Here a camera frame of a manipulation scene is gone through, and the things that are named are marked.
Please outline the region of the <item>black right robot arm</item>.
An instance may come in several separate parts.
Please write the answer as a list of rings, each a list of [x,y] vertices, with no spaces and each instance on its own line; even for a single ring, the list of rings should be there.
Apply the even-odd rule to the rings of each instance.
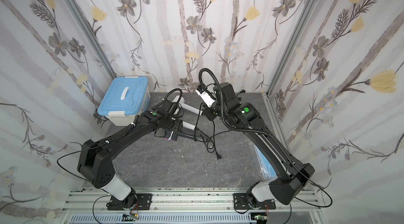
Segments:
[[[247,190],[250,207],[257,209],[272,199],[288,205],[295,199],[311,181],[314,167],[294,157],[269,130],[259,111],[252,104],[239,101],[231,84],[215,85],[212,92],[200,84],[196,92],[206,105],[206,117],[219,117],[229,130],[247,136],[276,173],[274,178],[257,182]]]

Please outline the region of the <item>dark grey pink hair dryer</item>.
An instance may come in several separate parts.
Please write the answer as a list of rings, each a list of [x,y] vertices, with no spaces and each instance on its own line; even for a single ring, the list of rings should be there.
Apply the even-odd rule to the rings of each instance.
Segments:
[[[178,137],[190,139],[190,140],[201,142],[201,143],[203,143],[205,141],[205,138],[202,136],[195,136],[191,133],[186,133],[183,131],[165,130],[165,133],[163,135],[163,138],[165,138],[167,140],[173,140],[173,141],[177,141]]]

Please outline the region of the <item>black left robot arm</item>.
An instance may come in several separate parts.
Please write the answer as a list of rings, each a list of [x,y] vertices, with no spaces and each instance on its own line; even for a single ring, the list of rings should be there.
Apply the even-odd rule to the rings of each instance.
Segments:
[[[86,141],[82,150],[78,151],[77,171],[95,188],[109,193],[120,208],[130,210],[138,202],[136,191],[117,174],[113,160],[135,141],[160,129],[166,132],[166,139],[176,141],[179,136],[187,138],[182,128],[183,121],[180,119],[145,111],[117,133],[99,141]]]

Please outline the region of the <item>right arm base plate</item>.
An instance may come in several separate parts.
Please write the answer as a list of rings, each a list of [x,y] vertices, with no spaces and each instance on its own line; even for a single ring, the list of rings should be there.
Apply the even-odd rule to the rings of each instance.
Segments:
[[[263,203],[252,205],[247,198],[247,193],[234,193],[233,194],[233,207],[237,211],[241,210],[275,210],[276,204],[273,199],[266,200]]]

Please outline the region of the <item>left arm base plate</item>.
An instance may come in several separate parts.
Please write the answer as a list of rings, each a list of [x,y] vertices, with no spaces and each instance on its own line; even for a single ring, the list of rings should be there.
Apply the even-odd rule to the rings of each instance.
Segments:
[[[151,193],[130,193],[126,199],[119,201],[111,196],[106,204],[108,210],[150,210],[153,195]]]

